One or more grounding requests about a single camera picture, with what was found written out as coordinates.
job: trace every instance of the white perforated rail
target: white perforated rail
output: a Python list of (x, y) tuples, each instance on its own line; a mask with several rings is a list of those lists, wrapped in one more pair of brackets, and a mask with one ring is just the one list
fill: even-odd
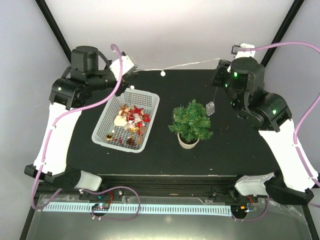
[[(96, 203), (82, 202), (51, 202), (44, 212), (90, 213)], [(112, 203), (110, 214), (134, 214), (138, 204)], [(173, 204), (141, 204), (140, 214), (175, 214), (175, 215), (217, 215), (231, 217), (230, 206), (217, 205), (173, 205)]]

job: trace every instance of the white backdrop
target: white backdrop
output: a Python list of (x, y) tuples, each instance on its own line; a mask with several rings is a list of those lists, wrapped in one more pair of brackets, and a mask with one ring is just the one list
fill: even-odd
[[(269, 44), (293, 0), (47, 0), (67, 43), (110, 44), (134, 57), (139, 69), (207, 59), (232, 59), (232, 44)], [(262, 60), (265, 52), (257, 53)], [(212, 69), (216, 62), (191, 65)]]

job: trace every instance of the basket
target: basket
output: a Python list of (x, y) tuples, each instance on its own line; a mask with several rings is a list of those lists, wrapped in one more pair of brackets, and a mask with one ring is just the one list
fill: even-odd
[[(104, 110), (97, 122), (93, 134), (92, 141), (95, 144), (99, 144), (103, 147), (116, 149), (119, 151), (129, 152), (129, 153), (140, 153), (144, 150), (152, 124), (155, 120), (157, 108), (159, 105), (160, 98), (157, 94), (127, 88), (123, 94), (120, 96), (113, 96), (105, 105)], [(120, 108), (124, 105), (135, 105), (137, 108), (143, 108), (143, 112), (145, 114), (149, 114), (150, 122), (145, 122), (145, 126), (147, 127), (147, 131), (143, 134), (142, 144), (136, 144), (134, 146), (130, 146), (126, 143), (127, 139), (131, 136), (130, 131), (124, 130), (123, 127), (117, 127), (114, 124), (114, 120), (119, 113)], [(122, 138), (122, 143), (115, 140), (106, 140), (106, 136), (112, 133), (112, 136), (115, 138)], [(134, 134), (134, 141), (137, 140), (139, 135), (137, 133)]]

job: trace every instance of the white pot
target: white pot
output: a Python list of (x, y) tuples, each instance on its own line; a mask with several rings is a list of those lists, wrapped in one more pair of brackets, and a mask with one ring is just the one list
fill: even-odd
[(178, 136), (178, 140), (179, 140), (179, 144), (181, 145), (181, 147), (183, 147), (184, 149), (192, 149), (195, 145), (197, 145), (197, 143), (199, 142), (199, 139), (193, 143), (193, 144), (186, 144), (183, 141), (181, 141), (179, 133), (177, 134)]

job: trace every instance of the green foliage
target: green foliage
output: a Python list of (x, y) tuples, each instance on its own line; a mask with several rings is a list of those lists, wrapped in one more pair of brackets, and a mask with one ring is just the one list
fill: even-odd
[(208, 140), (213, 134), (208, 130), (210, 127), (205, 107), (193, 99), (187, 107), (180, 106), (173, 110), (173, 122), (169, 129), (180, 134), (187, 142), (192, 142), (197, 139)]

